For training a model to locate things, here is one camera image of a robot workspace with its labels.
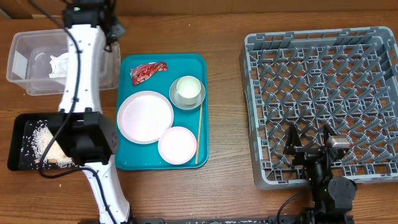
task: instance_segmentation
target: clear plastic container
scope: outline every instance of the clear plastic container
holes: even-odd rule
[[[63,93],[66,77],[50,78],[50,61],[51,56],[59,57],[67,52],[67,35],[61,29],[17,33],[8,58],[7,80],[23,87],[32,96]],[[113,44],[112,53],[104,51],[99,63],[103,65],[99,73],[100,90],[117,88],[119,44]]]

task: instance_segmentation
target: gray saucer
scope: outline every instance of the gray saucer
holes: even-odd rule
[[[193,110],[198,106],[200,106],[206,96],[206,89],[203,83],[200,82],[201,87],[197,102],[192,105],[186,105],[180,101],[180,95],[177,93],[177,82],[179,80],[180,78],[176,79],[173,82],[172,86],[170,86],[170,91],[169,91],[170,101],[174,104],[174,106],[180,108],[181,110]]]

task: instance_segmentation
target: wooden stick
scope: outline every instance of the wooden stick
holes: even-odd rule
[[[195,165],[198,165],[198,155],[199,155],[199,145],[200,145],[200,130],[201,130],[201,112],[202,112],[202,110],[203,110],[203,104],[200,105],[198,145],[197,145],[197,157],[195,159]]]

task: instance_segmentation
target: gray dish rack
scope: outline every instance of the gray dish rack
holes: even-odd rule
[[[249,34],[240,55],[254,182],[303,187],[283,155],[290,124],[304,145],[329,123],[351,149],[332,166],[357,183],[398,180],[397,44],[387,27]]]

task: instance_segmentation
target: red packet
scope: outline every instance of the red packet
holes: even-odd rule
[[[133,85],[139,85],[145,82],[148,78],[157,72],[167,71],[167,64],[165,62],[151,62],[145,65],[140,65],[130,71],[130,76]]]

